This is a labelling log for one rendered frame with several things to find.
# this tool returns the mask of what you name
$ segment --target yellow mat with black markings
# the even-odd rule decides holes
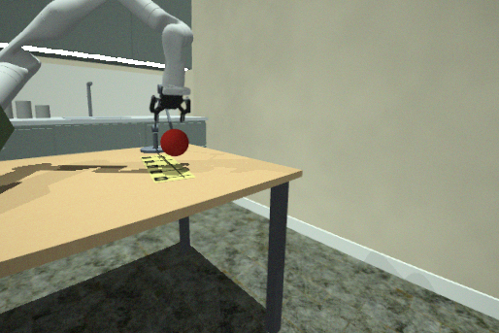
[[[150,176],[155,183],[167,183],[169,181],[194,178],[186,167],[182,166],[179,161],[166,153],[143,156],[142,161],[146,164]]]

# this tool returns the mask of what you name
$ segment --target wooden tabletop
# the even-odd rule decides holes
[[[0,162],[0,278],[298,179],[302,171],[190,145],[193,178],[156,183],[140,149]]]

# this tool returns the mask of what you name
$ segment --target gray cup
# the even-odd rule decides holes
[[[17,118],[33,118],[30,101],[16,101]]]
[[[9,107],[5,109],[5,114],[7,115],[7,118],[14,118],[14,113],[12,111],[12,103],[9,104]]]
[[[50,118],[50,105],[35,105],[36,118]]]

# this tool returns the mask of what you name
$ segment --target faucet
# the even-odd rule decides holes
[[[88,99],[88,115],[92,117],[92,93],[90,92],[90,86],[92,82],[86,84],[86,98]]]

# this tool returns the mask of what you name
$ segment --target wall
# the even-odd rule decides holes
[[[149,111],[150,97],[158,96],[156,87],[161,84],[162,71],[37,58],[42,67],[14,99],[31,101],[33,116],[35,105],[50,105],[53,117],[88,116],[87,82],[93,82],[94,116],[153,116]],[[192,73],[188,71],[185,86],[191,87],[191,82]],[[189,97],[194,108],[195,95]]]
[[[192,1],[210,148],[303,169],[290,216],[499,297],[499,0]]]

